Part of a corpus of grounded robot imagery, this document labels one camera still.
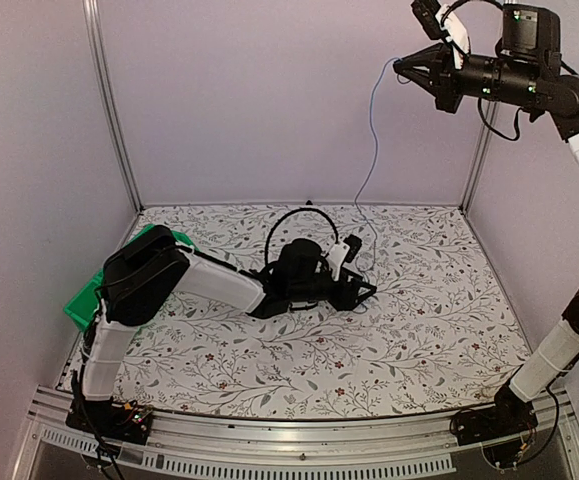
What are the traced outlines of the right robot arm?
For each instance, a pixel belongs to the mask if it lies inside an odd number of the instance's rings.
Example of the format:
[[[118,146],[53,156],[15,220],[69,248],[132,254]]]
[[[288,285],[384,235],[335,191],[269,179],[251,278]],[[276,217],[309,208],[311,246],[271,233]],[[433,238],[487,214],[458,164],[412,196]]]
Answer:
[[[416,1],[431,45],[395,71],[453,113],[473,97],[529,122],[495,144],[476,193],[480,234],[536,348],[495,397],[486,427],[506,436],[579,359],[579,1],[504,1],[491,56],[474,53],[458,2]]]

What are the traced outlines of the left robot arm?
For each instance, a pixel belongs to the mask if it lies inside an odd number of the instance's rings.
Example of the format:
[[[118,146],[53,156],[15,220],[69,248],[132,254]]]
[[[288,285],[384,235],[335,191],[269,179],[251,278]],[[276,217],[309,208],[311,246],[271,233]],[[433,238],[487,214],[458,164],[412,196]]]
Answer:
[[[111,402],[125,352],[138,329],[152,321],[168,298],[182,292],[230,306],[256,320],[306,311],[321,302],[338,312],[353,311],[377,292],[348,269],[362,247],[355,235],[333,235],[329,249],[307,238],[245,271],[155,225],[111,255],[92,290],[93,311],[84,330],[83,365],[74,389],[84,399],[80,419],[97,434],[117,426]]]

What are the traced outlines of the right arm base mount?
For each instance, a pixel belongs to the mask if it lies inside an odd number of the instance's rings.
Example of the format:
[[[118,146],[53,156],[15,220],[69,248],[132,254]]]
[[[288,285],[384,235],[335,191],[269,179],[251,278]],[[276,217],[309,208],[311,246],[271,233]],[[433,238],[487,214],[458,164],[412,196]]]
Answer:
[[[516,468],[537,438],[533,405],[510,412],[496,405],[458,410],[449,431],[459,446],[481,446],[485,461],[496,470]]]

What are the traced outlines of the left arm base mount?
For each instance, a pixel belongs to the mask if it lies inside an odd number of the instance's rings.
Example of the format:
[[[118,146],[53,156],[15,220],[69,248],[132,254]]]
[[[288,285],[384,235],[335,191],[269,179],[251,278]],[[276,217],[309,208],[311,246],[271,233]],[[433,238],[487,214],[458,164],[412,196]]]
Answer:
[[[73,400],[66,425],[103,439],[145,445],[150,435],[154,409],[135,401],[125,404],[106,401]]]

